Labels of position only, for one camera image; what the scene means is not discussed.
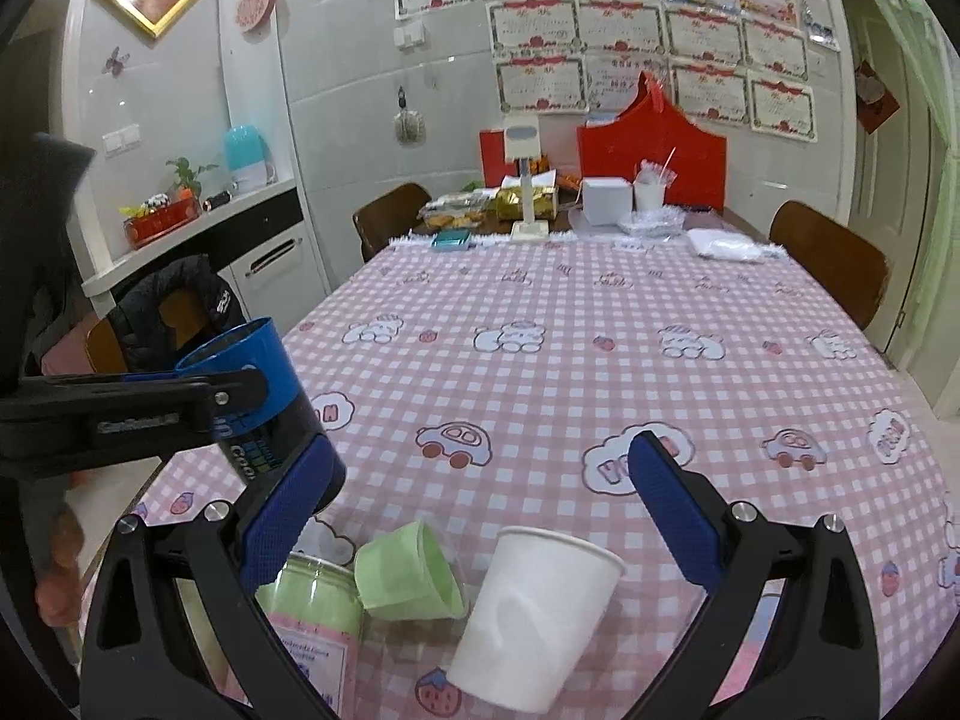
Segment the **person's hand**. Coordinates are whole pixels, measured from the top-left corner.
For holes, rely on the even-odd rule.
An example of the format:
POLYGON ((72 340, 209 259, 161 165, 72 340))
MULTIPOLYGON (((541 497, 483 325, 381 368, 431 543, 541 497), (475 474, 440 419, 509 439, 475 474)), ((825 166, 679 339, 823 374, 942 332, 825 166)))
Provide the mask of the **person's hand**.
POLYGON ((41 619, 51 628, 78 621, 82 609, 82 578, 78 557, 85 546, 82 525, 64 505, 50 530, 50 561, 37 580, 36 603, 41 619))

